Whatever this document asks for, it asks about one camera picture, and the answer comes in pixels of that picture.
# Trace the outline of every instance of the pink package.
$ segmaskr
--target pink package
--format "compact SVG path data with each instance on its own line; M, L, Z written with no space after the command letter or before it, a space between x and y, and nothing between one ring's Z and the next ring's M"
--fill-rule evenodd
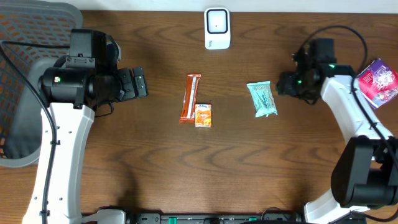
M359 87L373 108L398 95L398 74L381 59L374 60L358 77Z

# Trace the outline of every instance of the small orange snack package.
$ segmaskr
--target small orange snack package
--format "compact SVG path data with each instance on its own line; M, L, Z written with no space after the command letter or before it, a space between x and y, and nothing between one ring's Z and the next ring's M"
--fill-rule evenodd
M195 104L197 103L198 83L201 74L188 74L180 123L195 122Z
M195 105L195 127L211 127L211 105Z

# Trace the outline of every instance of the green connector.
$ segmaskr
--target green connector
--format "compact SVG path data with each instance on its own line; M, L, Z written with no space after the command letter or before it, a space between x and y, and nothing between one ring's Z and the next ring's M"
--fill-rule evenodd
M177 224L177 218L169 218L169 224Z

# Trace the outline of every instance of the wood grain surface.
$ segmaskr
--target wood grain surface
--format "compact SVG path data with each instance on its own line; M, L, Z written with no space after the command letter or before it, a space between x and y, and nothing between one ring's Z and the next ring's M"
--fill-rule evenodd
M329 107L278 96L281 72L317 28L343 24L369 45L369 60L398 69L398 15L232 13L228 50L206 50L201 12L83 11L85 27L111 34L122 49L119 68L144 67L149 96L115 105L95 120L81 179L82 212L105 205L164 213L260 213L297 210L330 188L345 148ZM339 63L357 69L358 39L335 38ZM201 73L199 103L213 105L213 127L179 124L185 75ZM270 80L278 115L255 118L246 84ZM398 134L398 100L376 111ZM20 223L37 166L0 167L0 223ZM387 217L396 207L370 213Z

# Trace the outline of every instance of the brown tabletop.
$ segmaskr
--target brown tabletop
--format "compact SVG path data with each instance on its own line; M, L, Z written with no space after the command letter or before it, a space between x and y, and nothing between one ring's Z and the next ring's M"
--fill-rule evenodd
M334 116L278 96L281 72L317 28L342 24L365 36L369 60L398 69L398 16L375 14L231 13L228 50L206 50L202 12L83 12L85 27L111 34L122 49L119 68L142 66L149 96L115 104L95 120L81 178L82 212L122 205L141 212L260 213L267 207L297 210L330 188L345 148ZM345 30L336 57L357 69L363 50ZM187 73L201 73L199 103L213 105L213 127L179 124ZM278 115L255 118L246 88L270 80ZM376 111L398 134L398 100ZM20 223L37 166L0 167L0 223ZM395 207L371 212L387 217Z

